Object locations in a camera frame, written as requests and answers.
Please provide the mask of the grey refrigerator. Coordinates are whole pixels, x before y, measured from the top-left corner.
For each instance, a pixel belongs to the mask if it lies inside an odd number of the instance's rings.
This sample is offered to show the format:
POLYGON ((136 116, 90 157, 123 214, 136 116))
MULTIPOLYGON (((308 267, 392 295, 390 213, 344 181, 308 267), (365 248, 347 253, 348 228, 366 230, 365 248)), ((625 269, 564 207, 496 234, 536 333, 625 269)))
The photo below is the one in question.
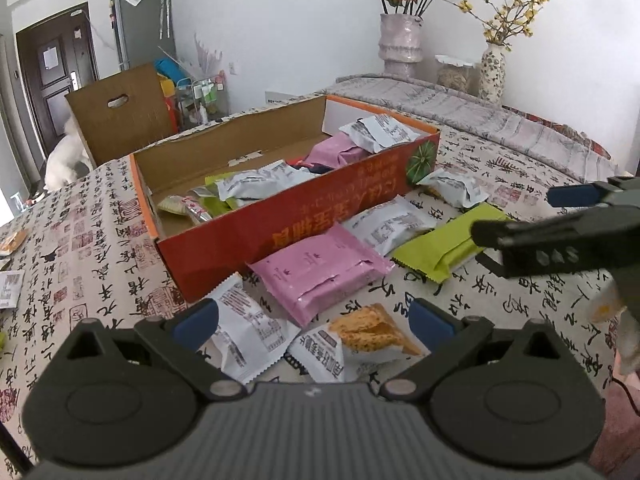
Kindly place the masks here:
POLYGON ((172 21, 160 0, 111 0, 111 5, 121 70, 176 55, 172 21))

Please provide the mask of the pink snack pack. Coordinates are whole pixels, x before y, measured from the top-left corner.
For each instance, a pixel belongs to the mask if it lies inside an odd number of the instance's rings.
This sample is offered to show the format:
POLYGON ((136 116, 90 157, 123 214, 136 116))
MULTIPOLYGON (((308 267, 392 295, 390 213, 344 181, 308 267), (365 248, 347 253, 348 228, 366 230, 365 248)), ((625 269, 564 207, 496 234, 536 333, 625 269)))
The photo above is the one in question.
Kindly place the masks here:
POLYGON ((308 166, 319 165, 338 169, 369 156, 370 153, 352 142, 347 134, 339 132, 317 143, 305 158, 304 163, 308 166))
POLYGON ((390 260, 338 223, 250 265, 300 327, 393 268, 390 260))

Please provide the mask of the folded grey blanket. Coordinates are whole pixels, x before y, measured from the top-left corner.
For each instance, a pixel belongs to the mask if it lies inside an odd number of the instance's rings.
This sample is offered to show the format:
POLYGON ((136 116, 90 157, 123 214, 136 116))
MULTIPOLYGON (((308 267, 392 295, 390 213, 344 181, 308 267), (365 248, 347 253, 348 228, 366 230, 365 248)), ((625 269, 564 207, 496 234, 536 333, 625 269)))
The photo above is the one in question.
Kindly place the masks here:
POLYGON ((363 74, 338 78, 324 92, 474 134, 580 182, 601 181, 622 172, 616 162, 550 127, 439 84, 401 76, 363 74))

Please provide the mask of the yellow flower branches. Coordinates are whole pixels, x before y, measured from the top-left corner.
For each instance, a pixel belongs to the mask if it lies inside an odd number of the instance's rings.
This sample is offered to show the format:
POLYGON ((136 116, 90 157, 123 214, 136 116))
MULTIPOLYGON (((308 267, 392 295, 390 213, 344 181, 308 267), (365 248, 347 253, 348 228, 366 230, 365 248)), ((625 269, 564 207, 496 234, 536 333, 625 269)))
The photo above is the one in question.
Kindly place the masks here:
POLYGON ((474 11, 470 0, 445 0, 450 6, 454 6, 463 14, 472 16, 482 24, 483 37, 488 46, 503 48, 506 52, 512 51, 514 38, 533 36, 533 22, 542 8, 551 0, 500 0, 498 3, 492 0, 482 0, 484 6, 488 6, 492 14, 489 18, 483 18, 474 11))

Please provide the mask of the pink ribbed vase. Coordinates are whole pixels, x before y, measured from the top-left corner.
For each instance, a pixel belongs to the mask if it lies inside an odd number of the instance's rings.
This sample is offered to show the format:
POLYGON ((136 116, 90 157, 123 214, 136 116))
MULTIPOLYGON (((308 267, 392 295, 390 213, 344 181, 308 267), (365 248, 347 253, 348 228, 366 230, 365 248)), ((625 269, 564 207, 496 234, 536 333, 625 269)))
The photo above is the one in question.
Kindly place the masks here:
POLYGON ((384 74, 414 78, 423 61, 422 18, 407 14, 382 14, 378 56, 384 74))

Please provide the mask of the red cardboard box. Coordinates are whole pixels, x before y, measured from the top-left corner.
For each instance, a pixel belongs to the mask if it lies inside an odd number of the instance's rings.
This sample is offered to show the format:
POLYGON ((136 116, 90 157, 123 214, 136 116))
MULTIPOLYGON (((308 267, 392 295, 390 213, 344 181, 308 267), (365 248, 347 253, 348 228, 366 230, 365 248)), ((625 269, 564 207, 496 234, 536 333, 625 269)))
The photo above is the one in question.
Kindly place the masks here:
POLYGON ((130 157, 143 218, 185 300, 194 302, 234 272, 336 222, 404 195, 435 166, 436 127, 340 96, 316 96, 226 118, 130 157), (330 169, 304 163, 311 149, 344 132, 370 156, 330 169), (158 209, 190 196, 214 174, 219 197, 248 204, 212 221, 158 209))

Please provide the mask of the dark brown door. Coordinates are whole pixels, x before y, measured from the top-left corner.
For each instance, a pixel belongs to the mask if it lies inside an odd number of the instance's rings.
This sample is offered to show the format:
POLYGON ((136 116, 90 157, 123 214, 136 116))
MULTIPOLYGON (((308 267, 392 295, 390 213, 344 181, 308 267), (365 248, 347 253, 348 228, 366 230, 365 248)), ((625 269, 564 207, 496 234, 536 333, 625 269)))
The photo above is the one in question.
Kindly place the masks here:
POLYGON ((26 94, 43 153, 64 136, 66 96, 98 80, 87 3, 58 12, 16 34, 26 94))

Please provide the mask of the long striped sesame snack pack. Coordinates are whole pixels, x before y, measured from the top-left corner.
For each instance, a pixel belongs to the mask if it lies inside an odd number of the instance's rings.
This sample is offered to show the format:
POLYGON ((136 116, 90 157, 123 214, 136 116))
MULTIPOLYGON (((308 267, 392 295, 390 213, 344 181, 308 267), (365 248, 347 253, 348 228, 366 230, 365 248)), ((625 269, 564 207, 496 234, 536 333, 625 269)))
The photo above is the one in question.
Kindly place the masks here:
POLYGON ((158 209, 175 214, 180 217, 188 217, 194 224, 200 224, 213 220, 212 215, 193 197, 169 195, 158 204, 158 209))

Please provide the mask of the floral white vase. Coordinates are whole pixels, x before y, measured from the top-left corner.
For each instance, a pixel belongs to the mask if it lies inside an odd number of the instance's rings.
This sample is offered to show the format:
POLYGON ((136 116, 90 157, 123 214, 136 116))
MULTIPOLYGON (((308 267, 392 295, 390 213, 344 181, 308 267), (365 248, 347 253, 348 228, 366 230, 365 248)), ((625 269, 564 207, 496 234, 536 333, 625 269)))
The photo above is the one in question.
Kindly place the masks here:
POLYGON ((502 103, 506 83, 506 48, 498 44, 488 44, 480 60, 478 77, 478 97, 489 103, 502 103))

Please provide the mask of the long green snack bar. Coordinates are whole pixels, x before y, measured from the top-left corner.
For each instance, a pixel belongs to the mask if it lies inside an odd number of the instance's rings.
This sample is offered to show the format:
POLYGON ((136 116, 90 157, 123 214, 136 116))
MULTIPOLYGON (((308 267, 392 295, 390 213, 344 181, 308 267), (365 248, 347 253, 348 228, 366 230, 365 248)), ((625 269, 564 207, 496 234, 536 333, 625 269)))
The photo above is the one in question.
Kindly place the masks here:
POLYGON ((506 220, 506 214, 492 205, 482 203, 399 246, 392 252, 392 259, 430 281, 442 284, 450 278, 453 270, 483 250, 473 242, 471 236, 472 224, 480 220, 506 220))

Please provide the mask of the clear snack jar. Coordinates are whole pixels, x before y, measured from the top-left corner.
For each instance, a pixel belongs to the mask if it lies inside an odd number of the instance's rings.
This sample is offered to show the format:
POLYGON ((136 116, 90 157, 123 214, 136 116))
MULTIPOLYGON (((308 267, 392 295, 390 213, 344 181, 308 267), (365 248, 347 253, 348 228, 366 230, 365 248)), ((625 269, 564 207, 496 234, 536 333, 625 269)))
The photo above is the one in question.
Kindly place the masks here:
POLYGON ((436 54, 437 83, 440 86, 469 93, 475 74, 475 64, 449 55, 436 54))

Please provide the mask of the white cat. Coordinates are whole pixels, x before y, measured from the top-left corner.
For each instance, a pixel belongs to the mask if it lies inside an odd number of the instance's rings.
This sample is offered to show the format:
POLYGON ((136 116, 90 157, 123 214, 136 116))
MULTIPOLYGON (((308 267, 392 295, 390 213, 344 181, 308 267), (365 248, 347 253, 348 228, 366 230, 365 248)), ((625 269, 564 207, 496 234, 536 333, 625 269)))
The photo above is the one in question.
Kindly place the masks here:
POLYGON ((94 169, 81 140, 81 130, 74 116, 64 125, 64 136, 47 159, 44 189, 54 193, 85 177, 94 169))

